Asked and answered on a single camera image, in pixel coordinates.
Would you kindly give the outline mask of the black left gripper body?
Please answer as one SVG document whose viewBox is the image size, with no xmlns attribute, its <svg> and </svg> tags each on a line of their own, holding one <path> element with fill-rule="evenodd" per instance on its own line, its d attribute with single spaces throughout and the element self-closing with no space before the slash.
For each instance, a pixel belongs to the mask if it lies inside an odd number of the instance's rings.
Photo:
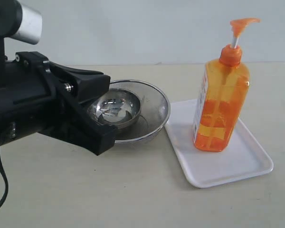
<svg viewBox="0 0 285 228">
<path fill-rule="evenodd" d="M 47 57 L 18 52 L 7 59 L 4 40 L 15 34 L 21 19 L 19 1 L 0 0 L 0 146 L 51 126 L 63 98 Z"/>
</svg>

